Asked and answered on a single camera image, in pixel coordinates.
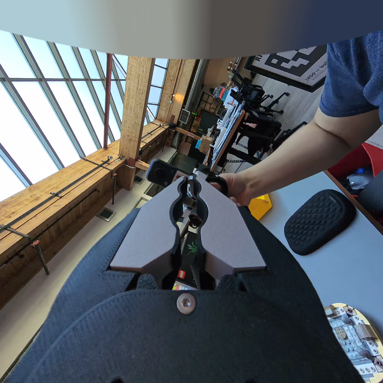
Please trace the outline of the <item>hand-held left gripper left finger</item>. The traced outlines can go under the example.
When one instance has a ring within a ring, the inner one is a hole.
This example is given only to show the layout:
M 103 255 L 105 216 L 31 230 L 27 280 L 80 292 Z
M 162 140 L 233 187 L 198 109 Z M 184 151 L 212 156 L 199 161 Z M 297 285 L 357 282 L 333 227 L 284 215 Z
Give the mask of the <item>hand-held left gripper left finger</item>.
M 150 274 L 171 290 L 181 266 L 178 220 L 184 213 L 187 177 L 180 177 L 146 202 L 138 211 L 117 250 L 110 268 Z

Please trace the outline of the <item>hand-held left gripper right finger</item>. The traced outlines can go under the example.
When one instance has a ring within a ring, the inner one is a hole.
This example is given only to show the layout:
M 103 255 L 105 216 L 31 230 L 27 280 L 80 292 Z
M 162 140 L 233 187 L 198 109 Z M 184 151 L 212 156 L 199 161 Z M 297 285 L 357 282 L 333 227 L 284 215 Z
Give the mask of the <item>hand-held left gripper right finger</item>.
M 225 275 L 264 273 L 266 263 L 245 219 L 257 220 L 214 188 L 205 176 L 193 176 L 197 229 L 197 253 L 193 275 L 199 290 L 213 290 Z

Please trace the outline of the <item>person's right forearm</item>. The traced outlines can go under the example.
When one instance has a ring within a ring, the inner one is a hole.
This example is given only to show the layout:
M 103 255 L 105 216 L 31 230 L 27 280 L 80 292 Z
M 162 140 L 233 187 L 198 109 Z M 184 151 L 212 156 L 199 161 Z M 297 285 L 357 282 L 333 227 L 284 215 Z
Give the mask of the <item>person's right forearm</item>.
M 313 120 L 292 134 L 259 164 L 245 170 L 246 189 L 237 206 L 331 168 L 380 127 L 378 109 L 348 117 L 331 117 L 320 108 Z

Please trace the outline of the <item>black lego set box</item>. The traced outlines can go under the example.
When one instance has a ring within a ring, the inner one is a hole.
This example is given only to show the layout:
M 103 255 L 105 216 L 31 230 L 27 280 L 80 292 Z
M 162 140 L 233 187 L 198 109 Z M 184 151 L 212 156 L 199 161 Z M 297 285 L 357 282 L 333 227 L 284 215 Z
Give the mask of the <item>black lego set box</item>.
M 199 271 L 195 268 L 197 234 L 187 232 L 181 242 L 181 267 L 174 282 L 173 291 L 200 289 Z

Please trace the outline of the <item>round lego base build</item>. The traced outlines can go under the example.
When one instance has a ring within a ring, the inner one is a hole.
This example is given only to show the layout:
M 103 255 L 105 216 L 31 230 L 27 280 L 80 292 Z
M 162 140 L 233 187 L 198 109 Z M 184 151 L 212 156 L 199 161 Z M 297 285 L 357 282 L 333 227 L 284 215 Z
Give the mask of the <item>round lego base build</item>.
M 367 318 L 350 305 L 324 306 L 333 333 L 362 379 L 383 382 L 383 345 Z

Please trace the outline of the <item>person's right hand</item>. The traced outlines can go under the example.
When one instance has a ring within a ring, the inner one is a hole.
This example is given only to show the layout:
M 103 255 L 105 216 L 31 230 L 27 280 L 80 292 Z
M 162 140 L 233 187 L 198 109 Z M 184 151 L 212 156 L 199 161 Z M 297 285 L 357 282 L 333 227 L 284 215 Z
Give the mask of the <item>person's right hand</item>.
M 227 183 L 227 196 L 237 206 L 248 206 L 253 198 L 253 190 L 251 180 L 246 172 L 221 174 L 221 177 Z

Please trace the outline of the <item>cluttered background desk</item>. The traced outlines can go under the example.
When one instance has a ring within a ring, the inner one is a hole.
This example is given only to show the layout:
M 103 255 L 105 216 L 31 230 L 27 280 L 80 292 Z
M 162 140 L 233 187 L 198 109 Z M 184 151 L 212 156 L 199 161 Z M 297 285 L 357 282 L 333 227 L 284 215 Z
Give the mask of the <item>cluttered background desk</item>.
M 212 146 L 212 157 L 210 164 L 210 171 L 214 171 L 218 166 L 230 140 L 234 136 L 245 116 L 245 105 L 246 101 L 241 100 L 240 102 L 234 101 L 232 106 L 228 106 L 227 112 L 225 113 L 222 121 L 218 124 L 220 133 Z

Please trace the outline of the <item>red vertical pipe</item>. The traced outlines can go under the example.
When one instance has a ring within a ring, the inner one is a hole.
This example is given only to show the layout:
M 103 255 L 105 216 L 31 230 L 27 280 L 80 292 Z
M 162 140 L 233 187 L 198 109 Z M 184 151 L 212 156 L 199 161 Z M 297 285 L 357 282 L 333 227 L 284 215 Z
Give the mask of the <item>red vertical pipe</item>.
M 113 55 L 107 53 L 107 71 L 106 71 L 106 82 L 105 82 L 105 112 L 104 112 L 104 137 L 103 137 L 103 148 L 108 148 L 108 137 L 109 137 L 109 114 L 110 114 L 110 97 L 111 97 L 111 82 L 112 82 L 112 61 Z

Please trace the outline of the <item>black padded wrist rest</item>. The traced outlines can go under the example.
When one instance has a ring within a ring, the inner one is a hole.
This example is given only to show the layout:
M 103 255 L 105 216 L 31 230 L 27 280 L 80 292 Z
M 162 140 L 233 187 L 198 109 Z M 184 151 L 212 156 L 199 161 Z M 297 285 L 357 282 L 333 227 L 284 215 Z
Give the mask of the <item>black padded wrist rest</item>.
M 287 220 L 285 238 L 294 253 L 306 256 L 338 236 L 355 217 L 356 208 L 344 194 L 322 190 Z

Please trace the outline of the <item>long wooden beam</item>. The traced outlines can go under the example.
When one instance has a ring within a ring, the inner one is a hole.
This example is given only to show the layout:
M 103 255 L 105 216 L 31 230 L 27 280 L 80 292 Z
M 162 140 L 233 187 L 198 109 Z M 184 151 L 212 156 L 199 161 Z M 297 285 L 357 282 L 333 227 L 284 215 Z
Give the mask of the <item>long wooden beam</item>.
M 135 170 L 119 141 L 1 202 L 0 304 L 3 308 L 122 188 L 168 146 L 169 124 L 143 127 Z

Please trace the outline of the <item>large skylight window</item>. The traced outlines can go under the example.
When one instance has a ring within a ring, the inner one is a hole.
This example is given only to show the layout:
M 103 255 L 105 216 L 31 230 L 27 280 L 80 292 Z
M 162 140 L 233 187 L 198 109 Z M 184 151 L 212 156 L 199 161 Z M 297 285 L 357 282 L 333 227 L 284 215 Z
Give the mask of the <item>large skylight window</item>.
M 1 31 L 1 201 L 103 147 L 107 54 Z

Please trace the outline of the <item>red fabric item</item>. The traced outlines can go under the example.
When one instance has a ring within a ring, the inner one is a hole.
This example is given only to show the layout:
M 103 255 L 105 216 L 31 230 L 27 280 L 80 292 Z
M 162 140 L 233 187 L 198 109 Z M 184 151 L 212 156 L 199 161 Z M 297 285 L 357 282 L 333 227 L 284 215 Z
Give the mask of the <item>red fabric item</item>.
M 378 175 L 383 170 L 382 148 L 369 143 L 363 143 L 327 171 L 335 179 L 341 180 L 355 173 L 359 168 L 371 168 L 373 175 Z

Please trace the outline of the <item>black framed tag poster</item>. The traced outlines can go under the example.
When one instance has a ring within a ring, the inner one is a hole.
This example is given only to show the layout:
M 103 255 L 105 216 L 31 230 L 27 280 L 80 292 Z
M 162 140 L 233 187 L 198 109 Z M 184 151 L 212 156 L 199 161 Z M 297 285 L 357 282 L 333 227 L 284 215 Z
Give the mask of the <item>black framed tag poster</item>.
M 325 83 L 327 45 L 249 56 L 244 69 L 313 93 Z

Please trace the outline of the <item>wooden support post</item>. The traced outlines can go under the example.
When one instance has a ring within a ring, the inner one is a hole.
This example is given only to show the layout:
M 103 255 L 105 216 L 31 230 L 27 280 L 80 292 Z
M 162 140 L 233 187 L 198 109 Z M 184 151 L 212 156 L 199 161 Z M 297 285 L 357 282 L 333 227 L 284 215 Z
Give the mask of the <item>wooden support post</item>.
M 129 56 L 123 103 L 119 154 L 125 158 L 118 169 L 119 184 L 131 190 L 135 177 L 135 161 L 141 143 L 155 59 Z

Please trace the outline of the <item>grey metal duct pipe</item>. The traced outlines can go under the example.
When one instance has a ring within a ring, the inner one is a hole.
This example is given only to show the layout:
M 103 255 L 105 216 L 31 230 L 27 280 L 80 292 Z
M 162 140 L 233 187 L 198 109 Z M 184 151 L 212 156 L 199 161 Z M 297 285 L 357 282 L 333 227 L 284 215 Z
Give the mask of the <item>grey metal duct pipe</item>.
M 202 92 L 204 78 L 210 59 L 198 59 L 194 66 L 190 83 L 186 92 L 185 100 L 181 108 L 181 114 L 177 122 L 177 127 L 189 130 L 194 120 L 196 104 Z

